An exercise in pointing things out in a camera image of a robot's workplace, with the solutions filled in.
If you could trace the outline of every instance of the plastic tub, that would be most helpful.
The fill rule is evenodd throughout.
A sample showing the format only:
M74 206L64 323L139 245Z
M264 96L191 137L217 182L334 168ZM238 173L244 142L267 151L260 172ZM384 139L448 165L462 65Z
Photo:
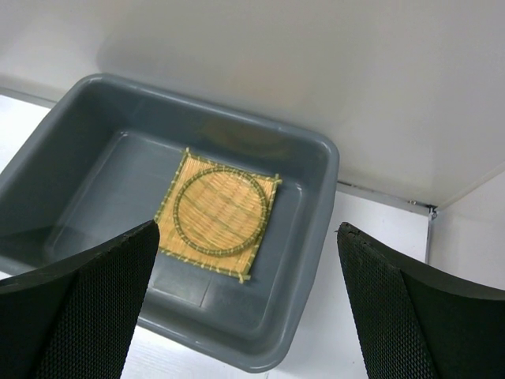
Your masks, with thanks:
M333 208L339 154L317 133L86 77L0 175L0 269L38 268L152 219L186 147L283 182L250 281L159 254L139 324L243 370L269 370L294 337Z

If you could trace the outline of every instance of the woven ring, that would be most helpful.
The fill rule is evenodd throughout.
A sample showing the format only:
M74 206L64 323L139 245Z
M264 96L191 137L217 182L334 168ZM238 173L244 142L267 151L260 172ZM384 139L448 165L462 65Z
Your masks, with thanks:
M238 176L241 179L246 180L250 186L255 190L257 193L258 197L260 198L260 207L261 207L261 214L260 214L260 220L258 223L258 227L256 230L251 234L250 237L248 237L244 242L240 243L239 245L233 246L229 249L217 249L217 250L212 250L204 246L197 245L194 241L192 241L186 233L182 230L181 226L181 220L179 216L179 206L181 204L182 197L184 196L185 191L196 181L202 179L206 175L214 174L216 172L226 172L235 176ZM177 230L178 234L181 236L182 240L190 247L192 247L194 250L211 255L214 257L228 257L231 255L234 255L236 253L240 253L244 249L248 248L251 246L260 236L261 232L263 229L266 227L267 224L267 198L265 197L264 191L261 188L260 184L254 179L253 176L245 173L244 171L240 171L238 169L232 168L232 167L213 167L209 168L207 170L203 170L192 176L190 179L188 179L181 187L179 190L178 195L175 197L175 202L174 202L174 225L175 229Z

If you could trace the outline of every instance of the green ring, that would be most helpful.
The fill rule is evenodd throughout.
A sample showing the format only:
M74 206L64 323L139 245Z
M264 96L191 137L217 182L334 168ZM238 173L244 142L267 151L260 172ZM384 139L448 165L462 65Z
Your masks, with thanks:
M197 245L195 242L193 242L189 237L185 234L185 232L182 230L181 226L181 221L179 218L179 205L181 203L182 196L184 195L184 192L197 180L200 180L206 175L209 174L214 174L215 172L228 172L233 175L237 175L240 178L243 178L247 180L253 189L256 191L258 196L260 197L260 205L261 205L261 215L260 215L260 222L258 224L258 228L252 233L252 235L247 238L243 243L231 247L229 249L217 249L217 250L212 250L208 249L203 246ZM246 249L247 247L251 246L260 236L261 232L263 229L266 227L267 224L267 198L265 197L264 191L261 188L260 184L249 174L245 173L244 171L240 171L236 168L231 168L231 167L213 167L209 168L207 170L200 171L196 173L194 176L192 176L190 179L188 179L181 187L179 190L178 195L175 197L175 202L174 202L174 224L175 224L175 229L181 236L182 240L190 247L192 247L194 250L204 253L207 255L212 255L212 256L217 256L217 257L227 257L230 255L234 255L236 253L240 253L242 250Z

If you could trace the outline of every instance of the white floor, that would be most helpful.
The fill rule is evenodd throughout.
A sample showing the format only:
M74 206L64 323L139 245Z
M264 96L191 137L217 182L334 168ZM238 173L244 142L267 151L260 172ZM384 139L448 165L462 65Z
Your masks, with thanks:
M0 171L48 111L0 96ZM250 375L137 327L122 377L365 379L335 230L343 221L353 223L394 249L425 261L428 217L370 201L359 194L352 194L352 190L349 193L347 187L338 188L316 281L291 349L281 365L268 373Z

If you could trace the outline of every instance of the white wall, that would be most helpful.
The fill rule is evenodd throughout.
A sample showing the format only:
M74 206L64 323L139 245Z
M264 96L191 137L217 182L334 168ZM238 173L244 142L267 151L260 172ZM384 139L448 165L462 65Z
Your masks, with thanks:
M433 222L429 263L505 290L505 173L480 186Z
M505 2L0 0L0 86L106 71L328 135L340 179L442 204L505 160Z

